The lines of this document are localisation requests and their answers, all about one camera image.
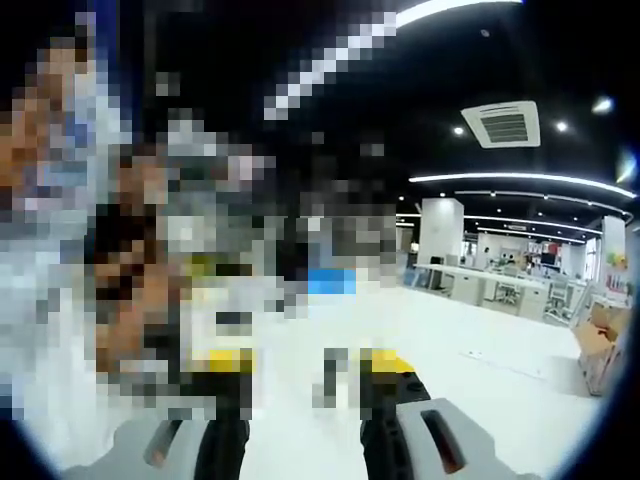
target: blue object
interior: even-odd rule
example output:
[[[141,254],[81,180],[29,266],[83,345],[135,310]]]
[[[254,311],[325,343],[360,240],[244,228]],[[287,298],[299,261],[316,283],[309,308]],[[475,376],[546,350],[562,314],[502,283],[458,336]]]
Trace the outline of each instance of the blue object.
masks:
[[[313,269],[307,277],[309,295],[346,295],[356,293],[353,270]]]

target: white floor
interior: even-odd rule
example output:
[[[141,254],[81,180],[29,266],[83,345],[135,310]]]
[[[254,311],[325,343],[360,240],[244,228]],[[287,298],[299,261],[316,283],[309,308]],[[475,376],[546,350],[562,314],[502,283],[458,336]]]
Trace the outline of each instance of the white floor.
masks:
[[[595,418],[599,401],[586,393],[569,329],[403,287],[361,284],[357,292],[310,298],[297,320],[254,318],[242,340],[258,351],[243,480],[366,480],[359,412],[347,408],[346,387],[340,408],[312,408],[325,348],[395,349],[432,397],[449,399],[494,437],[498,458],[518,473],[549,477]],[[193,313],[195,327],[211,323],[207,304]],[[223,343],[199,331],[200,348]],[[127,480],[120,464],[117,476]]]

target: black ceiling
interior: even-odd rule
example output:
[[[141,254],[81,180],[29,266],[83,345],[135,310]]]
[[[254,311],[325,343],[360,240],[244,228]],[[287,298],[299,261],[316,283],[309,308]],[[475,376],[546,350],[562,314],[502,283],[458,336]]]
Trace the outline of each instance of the black ceiling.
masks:
[[[247,141],[290,160],[281,165],[304,164],[308,148],[312,155],[318,150],[333,156],[339,177],[379,175],[387,181],[388,199],[404,196],[400,213],[415,213],[414,203],[423,197],[455,196],[460,190],[565,195],[638,213],[634,202],[620,195],[566,184],[408,182],[411,176],[518,171],[614,184],[617,160],[637,148],[634,17],[621,6],[531,0],[471,5],[418,20],[386,38],[384,48],[374,48],[365,60],[348,69],[343,65],[326,85],[302,99],[288,121],[274,124],[263,120],[263,99],[276,93],[275,84],[284,82],[287,72],[317,58],[336,36],[353,33],[354,24],[370,22],[372,10],[402,11],[421,2],[396,0],[375,7],[364,0],[187,3],[202,4],[202,11],[158,17],[156,59],[145,76],[149,41],[142,3],[120,2],[119,56],[121,67],[132,73],[134,92],[142,95],[148,71],[181,74],[178,98],[144,101],[152,129],[166,125],[168,107],[197,108],[207,128],[241,132]],[[591,107],[603,94],[615,99],[616,109],[596,116]],[[515,100],[536,102],[540,147],[483,149],[468,131],[452,135],[454,126],[466,127],[462,108]],[[562,134],[553,126],[560,119],[569,125]],[[311,140],[317,131],[324,133],[322,145]],[[384,154],[372,158],[363,144],[384,145]],[[500,216],[500,208],[502,216],[540,220],[542,212],[546,221],[596,229],[597,220],[612,213],[596,205],[527,196],[456,198],[470,215]],[[475,222],[467,228],[473,230]]]

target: ceiling air conditioning vent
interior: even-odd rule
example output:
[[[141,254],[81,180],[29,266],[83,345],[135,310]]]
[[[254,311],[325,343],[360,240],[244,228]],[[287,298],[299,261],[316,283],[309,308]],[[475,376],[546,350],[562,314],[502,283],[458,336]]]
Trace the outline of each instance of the ceiling air conditioning vent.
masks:
[[[527,226],[526,225],[507,225],[507,228],[509,230],[516,230],[518,232],[526,232],[527,231]]]
[[[535,102],[508,102],[465,108],[462,116],[482,148],[540,146]]]

